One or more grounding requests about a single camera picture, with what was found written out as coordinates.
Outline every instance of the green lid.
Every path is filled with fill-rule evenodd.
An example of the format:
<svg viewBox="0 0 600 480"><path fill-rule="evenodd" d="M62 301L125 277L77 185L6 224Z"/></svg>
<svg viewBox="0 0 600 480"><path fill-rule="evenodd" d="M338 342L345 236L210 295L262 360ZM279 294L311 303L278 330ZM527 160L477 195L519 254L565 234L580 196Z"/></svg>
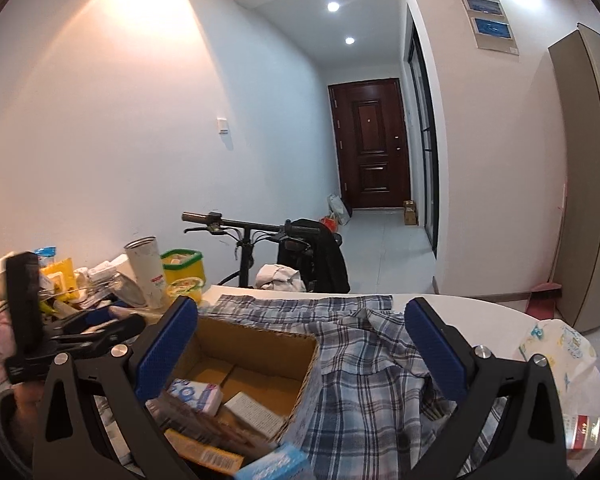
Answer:
<svg viewBox="0 0 600 480"><path fill-rule="evenodd" d="M164 260L171 261L171 256L174 254L182 254L189 257L179 264L170 264L164 262ZM202 259L202 253L200 251L193 251L191 249L172 249L171 251L161 254L160 259L163 260L162 266L165 270L182 270L186 269L195 262L200 261Z"/></svg>

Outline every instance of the plaid shirt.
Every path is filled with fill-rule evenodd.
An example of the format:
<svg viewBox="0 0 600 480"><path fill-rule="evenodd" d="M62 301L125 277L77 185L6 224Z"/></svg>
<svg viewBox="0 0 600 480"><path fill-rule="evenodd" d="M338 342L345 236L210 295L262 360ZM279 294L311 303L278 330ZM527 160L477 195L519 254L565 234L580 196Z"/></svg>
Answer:
<svg viewBox="0 0 600 480"><path fill-rule="evenodd" d="M391 312L391 296L256 300L222 296L202 316L318 339L322 391L302 446L318 480L398 480L430 446L455 404ZM462 474L484 455L499 417L490 415Z"/></svg>

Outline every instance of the handlebar grip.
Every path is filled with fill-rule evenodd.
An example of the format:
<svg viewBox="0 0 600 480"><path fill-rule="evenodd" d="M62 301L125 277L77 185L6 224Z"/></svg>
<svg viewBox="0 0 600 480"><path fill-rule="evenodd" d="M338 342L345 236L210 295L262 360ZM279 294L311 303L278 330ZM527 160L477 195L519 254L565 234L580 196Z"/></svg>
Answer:
<svg viewBox="0 0 600 480"><path fill-rule="evenodd" d="M286 234L292 238L302 238L304 236L319 236L320 229L316 227L302 227L299 225L289 225L285 229Z"/></svg>
<svg viewBox="0 0 600 480"><path fill-rule="evenodd" d="M182 213L183 222L192 222L194 224L208 224L207 215L199 215L197 213Z"/></svg>

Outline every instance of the sliding glass door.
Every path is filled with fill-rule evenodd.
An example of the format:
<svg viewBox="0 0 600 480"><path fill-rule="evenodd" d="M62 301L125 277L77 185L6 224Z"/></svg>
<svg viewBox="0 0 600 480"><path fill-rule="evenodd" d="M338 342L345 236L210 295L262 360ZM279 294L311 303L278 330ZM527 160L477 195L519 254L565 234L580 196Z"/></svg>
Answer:
<svg viewBox="0 0 600 480"><path fill-rule="evenodd" d="M425 230L434 254L438 249L438 145L436 143L436 125L431 105L431 92L427 68L422 57L422 47L415 27L411 37L409 66L413 75L418 116L420 118L420 134L422 136L422 158L424 162L424 215Z"/></svg>

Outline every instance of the metal bolt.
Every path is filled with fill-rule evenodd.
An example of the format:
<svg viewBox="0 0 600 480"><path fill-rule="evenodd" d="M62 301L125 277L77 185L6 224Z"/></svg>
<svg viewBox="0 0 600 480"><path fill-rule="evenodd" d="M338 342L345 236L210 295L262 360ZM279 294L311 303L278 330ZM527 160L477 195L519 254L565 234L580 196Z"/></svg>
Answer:
<svg viewBox="0 0 600 480"><path fill-rule="evenodd" d="M476 354L480 359L488 359L493 355L491 350L489 350L485 345L478 345L475 347L474 354Z"/></svg>
<svg viewBox="0 0 600 480"><path fill-rule="evenodd" d="M57 365L63 365L68 360L69 360L69 356L67 354L65 354L64 352L62 352L62 353L58 354L56 357L54 357L54 362Z"/></svg>
<svg viewBox="0 0 600 480"><path fill-rule="evenodd" d="M126 355L128 350L129 348L127 348L126 345L115 345L111 349L111 355L113 355L113 357L122 357L123 355Z"/></svg>
<svg viewBox="0 0 600 480"><path fill-rule="evenodd" d="M546 366L546 357L544 357L542 354L536 354L532 357L532 359L538 366Z"/></svg>

